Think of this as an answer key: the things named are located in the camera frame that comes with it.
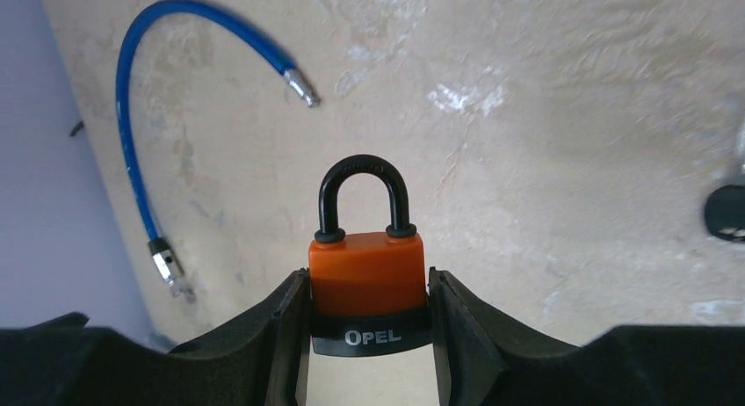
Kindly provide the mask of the orange black padlock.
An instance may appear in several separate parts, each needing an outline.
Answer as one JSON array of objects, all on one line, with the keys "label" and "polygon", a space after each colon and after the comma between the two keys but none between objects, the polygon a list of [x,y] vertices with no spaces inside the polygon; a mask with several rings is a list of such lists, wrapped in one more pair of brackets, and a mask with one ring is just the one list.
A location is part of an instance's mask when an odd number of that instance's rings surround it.
[{"label": "orange black padlock", "polygon": [[[375,176],[387,189],[390,222],[381,232],[348,234],[340,226],[338,194],[357,174]],[[409,218],[401,173],[378,156],[348,156],[324,176],[318,210],[308,249],[314,352],[363,358],[430,344],[423,239]]]}]

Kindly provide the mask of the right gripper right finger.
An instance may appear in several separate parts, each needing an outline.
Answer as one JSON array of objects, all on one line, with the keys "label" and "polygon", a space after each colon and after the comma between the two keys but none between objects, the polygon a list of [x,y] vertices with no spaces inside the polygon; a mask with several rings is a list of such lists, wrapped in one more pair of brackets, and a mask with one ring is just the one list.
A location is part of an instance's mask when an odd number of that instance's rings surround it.
[{"label": "right gripper right finger", "polygon": [[443,405],[741,405],[741,326],[621,325],[575,346],[429,272]]}]

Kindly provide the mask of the black padlock keys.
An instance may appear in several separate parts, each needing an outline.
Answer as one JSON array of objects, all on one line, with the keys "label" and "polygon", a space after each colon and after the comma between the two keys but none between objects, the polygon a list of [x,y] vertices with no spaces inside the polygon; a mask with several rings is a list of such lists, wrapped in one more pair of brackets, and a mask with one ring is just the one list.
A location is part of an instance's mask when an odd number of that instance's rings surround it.
[{"label": "black padlock keys", "polygon": [[735,137],[736,163],[724,185],[711,192],[703,208],[705,228],[711,236],[744,243],[744,122]]}]

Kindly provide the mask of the blue cable lock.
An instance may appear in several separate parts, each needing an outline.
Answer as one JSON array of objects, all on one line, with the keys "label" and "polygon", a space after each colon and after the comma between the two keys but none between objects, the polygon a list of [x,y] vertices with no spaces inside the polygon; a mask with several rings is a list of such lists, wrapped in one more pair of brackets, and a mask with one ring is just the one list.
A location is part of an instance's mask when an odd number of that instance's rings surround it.
[{"label": "blue cable lock", "polygon": [[217,4],[203,0],[161,0],[145,8],[128,27],[119,50],[114,85],[123,158],[142,226],[148,236],[148,249],[155,268],[172,296],[181,296],[186,302],[193,304],[197,300],[193,285],[185,276],[184,268],[179,263],[171,244],[161,235],[148,202],[147,189],[136,154],[130,113],[130,81],[138,46],[156,21],[173,14],[192,14],[220,25],[234,34],[263,57],[308,107],[317,107],[321,103],[321,97],[282,46],[247,19]]}]

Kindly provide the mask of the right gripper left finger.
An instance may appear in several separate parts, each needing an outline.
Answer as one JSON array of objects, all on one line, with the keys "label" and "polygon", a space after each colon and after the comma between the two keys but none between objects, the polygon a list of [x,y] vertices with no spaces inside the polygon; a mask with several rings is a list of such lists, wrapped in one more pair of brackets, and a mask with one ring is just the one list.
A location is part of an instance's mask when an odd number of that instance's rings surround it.
[{"label": "right gripper left finger", "polygon": [[267,298],[162,353],[74,312],[1,332],[4,405],[302,405],[310,284],[292,272]]}]

